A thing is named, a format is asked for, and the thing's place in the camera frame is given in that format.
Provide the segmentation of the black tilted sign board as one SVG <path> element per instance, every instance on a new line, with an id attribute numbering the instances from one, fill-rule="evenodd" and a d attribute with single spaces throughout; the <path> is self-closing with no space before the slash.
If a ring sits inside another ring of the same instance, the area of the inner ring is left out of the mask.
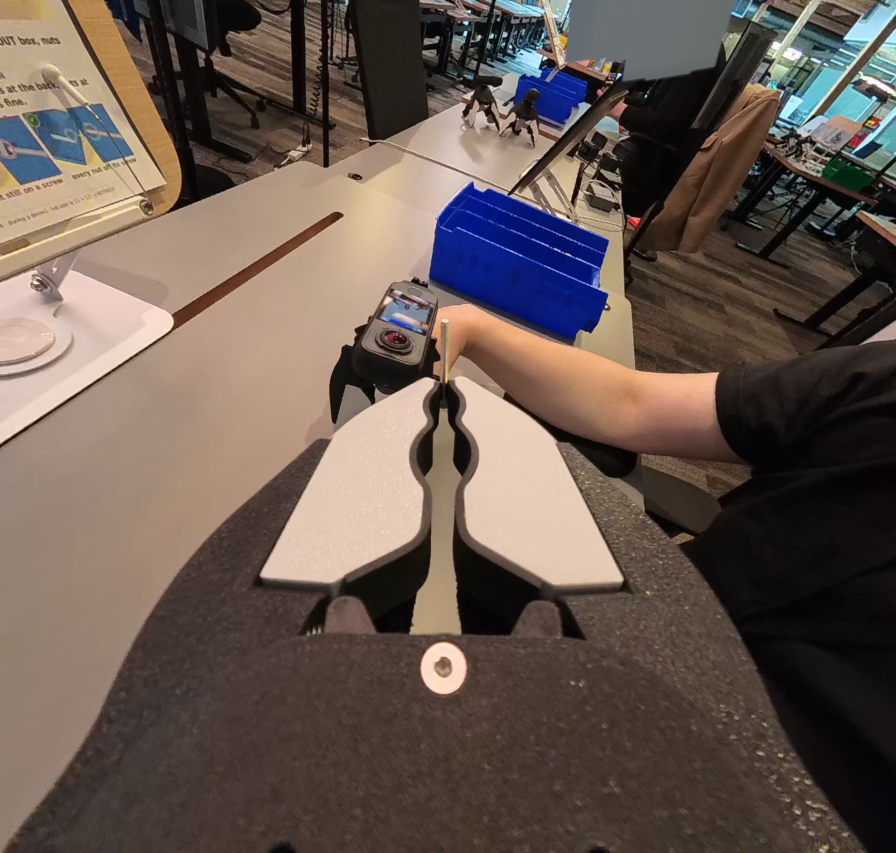
<path id="1" fill-rule="evenodd" d="M 575 225 L 579 225 L 580 218 L 575 206 L 555 177 L 554 167 L 578 148 L 588 133 L 596 128 L 599 121 L 608 116 L 616 105 L 624 100 L 631 87 L 631 83 L 624 81 L 617 81 L 611 85 L 593 105 L 589 106 L 584 113 L 577 117 L 562 136 L 554 142 L 554 145 L 540 156 L 530 169 L 521 175 L 508 194 L 516 196 L 528 190 L 541 208 L 560 218 L 560 211 L 554 208 L 552 201 L 545 196 L 543 189 L 540 187 L 541 182 L 546 182 L 547 186 L 554 191 L 554 197 L 558 200 L 562 211 L 566 214 L 566 219 Z"/>

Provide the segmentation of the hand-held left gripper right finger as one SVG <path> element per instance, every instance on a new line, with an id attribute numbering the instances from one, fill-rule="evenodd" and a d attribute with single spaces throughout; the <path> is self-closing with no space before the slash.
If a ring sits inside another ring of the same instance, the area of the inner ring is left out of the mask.
<path id="1" fill-rule="evenodd" d="M 471 551 L 549 596 L 615 593 L 624 578 L 550 433 L 475 381 L 449 383 L 469 444 L 455 515 Z"/>

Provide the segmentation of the printed instruction sheet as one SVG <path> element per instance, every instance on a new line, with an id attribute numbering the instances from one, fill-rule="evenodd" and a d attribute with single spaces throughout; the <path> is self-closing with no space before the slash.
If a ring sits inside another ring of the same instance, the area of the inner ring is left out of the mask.
<path id="1" fill-rule="evenodd" d="M 1 239 L 163 186 L 65 0 L 1 0 Z"/>

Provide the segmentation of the blue plastic bin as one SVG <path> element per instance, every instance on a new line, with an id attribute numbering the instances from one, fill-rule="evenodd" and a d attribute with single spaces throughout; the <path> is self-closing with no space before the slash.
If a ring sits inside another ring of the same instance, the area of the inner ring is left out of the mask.
<path id="1" fill-rule="evenodd" d="M 555 335 L 596 330 L 609 240 L 519 198 L 467 183 L 439 213 L 430 278 Z"/>

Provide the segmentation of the green storage bin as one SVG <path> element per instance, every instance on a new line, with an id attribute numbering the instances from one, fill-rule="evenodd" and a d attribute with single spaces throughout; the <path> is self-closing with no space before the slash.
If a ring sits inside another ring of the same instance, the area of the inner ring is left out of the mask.
<path id="1" fill-rule="evenodd" d="M 823 167 L 821 177 L 843 190 L 863 193 L 875 181 L 875 174 L 864 165 L 836 156 Z"/>

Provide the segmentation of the black swivel office chair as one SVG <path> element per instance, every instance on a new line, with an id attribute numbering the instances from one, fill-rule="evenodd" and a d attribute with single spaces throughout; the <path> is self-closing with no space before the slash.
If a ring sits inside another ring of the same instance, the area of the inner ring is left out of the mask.
<path id="1" fill-rule="evenodd" d="M 217 21 L 216 49 L 221 56 L 230 58 L 233 56 L 233 53 L 228 35 L 255 30 L 261 23 L 261 13 L 245 0 L 215 0 L 215 9 Z M 251 127 L 254 130 L 259 130 L 261 124 L 258 113 L 266 111 L 263 95 L 251 86 L 219 72 L 214 64 L 211 52 L 205 56 L 204 68 L 210 95 L 218 97 L 218 91 L 222 91 L 249 114 Z"/>

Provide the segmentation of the blue storage bin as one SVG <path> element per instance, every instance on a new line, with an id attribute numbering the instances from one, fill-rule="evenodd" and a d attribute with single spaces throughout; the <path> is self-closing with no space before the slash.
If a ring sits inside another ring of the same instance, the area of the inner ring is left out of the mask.
<path id="1" fill-rule="evenodd" d="M 565 71 L 553 73 L 550 67 L 538 76 L 521 75 L 513 97 L 515 106 L 521 104 L 532 90 L 539 93 L 535 102 L 539 120 L 554 127 L 561 127 L 586 99 L 588 82 Z"/>

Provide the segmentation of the wooden top desk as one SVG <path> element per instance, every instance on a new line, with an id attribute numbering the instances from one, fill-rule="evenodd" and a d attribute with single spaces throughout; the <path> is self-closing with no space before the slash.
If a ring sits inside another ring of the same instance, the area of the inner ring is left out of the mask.
<path id="1" fill-rule="evenodd" d="M 790 240 L 790 236 L 797 231 L 810 218 L 813 212 L 818 209 L 825 201 L 830 200 L 842 207 L 843 210 L 853 209 L 857 211 L 865 207 L 876 209 L 879 205 L 880 197 L 878 193 L 879 178 L 875 175 L 860 187 L 859 190 L 852 190 L 823 175 L 814 175 L 808 168 L 803 167 L 795 159 L 785 155 L 783 148 L 774 147 L 767 142 L 763 146 L 764 152 L 768 153 L 772 159 L 771 167 L 761 176 L 760 183 L 752 192 L 752 202 L 756 205 L 767 193 L 771 192 L 782 175 L 789 174 L 800 179 L 804 183 L 804 187 L 809 191 L 808 199 L 798 207 L 788 221 L 777 231 L 765 245 L 757 250 L 750 250 L 761 260 L 765 260 L 773 265 L 787 268 L 789 265 L 777 261 L 773 255 L 778 248 L 785 242 Z M 835 312 L 841 309 L 846 303 L 852 301 L 861 292 L 865 291 L 871 283 L 871 279 L 867 283 L 861 278 L 847 288 L 849 296 L 846 294 L 837 294 L 833 299 L 826 303 L 819 310 L 814 312 L 808 318 L 799 320 L 790 317 L 780 310 L 775 310 L 774 314 L 780 319 L 797 324 L 806 330 L 821 333 L 827 336 L 828 332 L 823 329 L 824 321 L 832 317 Z"/>

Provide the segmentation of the tan jacket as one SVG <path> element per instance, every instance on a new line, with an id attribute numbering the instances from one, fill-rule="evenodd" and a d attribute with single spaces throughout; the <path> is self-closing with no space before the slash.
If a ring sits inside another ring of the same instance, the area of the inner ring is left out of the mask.
<path id="1" fill-rule="evenodd" d="M 637 254 L 700 253 L 755 164 L 774 123 L 779 98 L 775 88 L 757 84 L 744 88 L 635 244 Z"/>

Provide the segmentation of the person's right hand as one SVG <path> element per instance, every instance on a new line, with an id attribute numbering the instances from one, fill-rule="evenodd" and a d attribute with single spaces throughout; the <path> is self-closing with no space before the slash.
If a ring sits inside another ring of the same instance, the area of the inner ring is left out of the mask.
<path id="1" fill-rule="evenodd" d="M 500 371 L 502 321 L 469 303 L 448 306 L 438 312 L 436 335 L 442 319 L 450 321 L 450 372 L 462 358 L 489 376 Z"/>

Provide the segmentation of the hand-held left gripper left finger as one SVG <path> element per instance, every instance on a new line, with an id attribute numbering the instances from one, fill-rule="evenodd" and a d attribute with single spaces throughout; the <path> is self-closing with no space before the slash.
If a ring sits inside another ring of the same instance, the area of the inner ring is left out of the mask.
<path id="1" fill-rule="evenodd" d="M 333 433 L 260 571 L 263 585 L 336 593 L 427 541 L 420 452 L 437 416 L 438 382 L 422 379 Z"/>

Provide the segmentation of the white sign stand base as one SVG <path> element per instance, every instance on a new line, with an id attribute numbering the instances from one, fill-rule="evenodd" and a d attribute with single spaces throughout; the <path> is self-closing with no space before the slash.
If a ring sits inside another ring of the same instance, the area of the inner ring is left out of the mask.
<path id="1" fill-rule="evenodd" d="M 1 319 L 2 444 L 173 327 L 163 309 L 78 271 L 56 301 L 28 276 L 4 281 Z"/>

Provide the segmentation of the idle hand-held gripper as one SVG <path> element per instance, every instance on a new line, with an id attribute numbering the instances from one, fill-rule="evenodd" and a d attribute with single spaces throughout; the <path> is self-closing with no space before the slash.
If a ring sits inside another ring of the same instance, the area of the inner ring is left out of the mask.
<path id="1" fill-rule="evenodd" d="M 497 107 L 494 90 L 503 85 L 503 77 L 500 75 L 476 74 L 472 80 L 464 82 L 472 92 L 462 111 L 462 127 L 472 129 L 476 118 L 482 114 L 487 124 L 501 133 L 501 116 Z"/>
<path id="2" fill-rule="evenodd" d="M 520 136 L 526 132 L 534 147 L 539 141 L 540 119 L 537 102 L 540 92 L 537 88 L 529 89 L 519 102 L 515 102 L 503 125 L 499 130 L 499 136 L 503 137 L 511 132 L 514 136 Z"/>

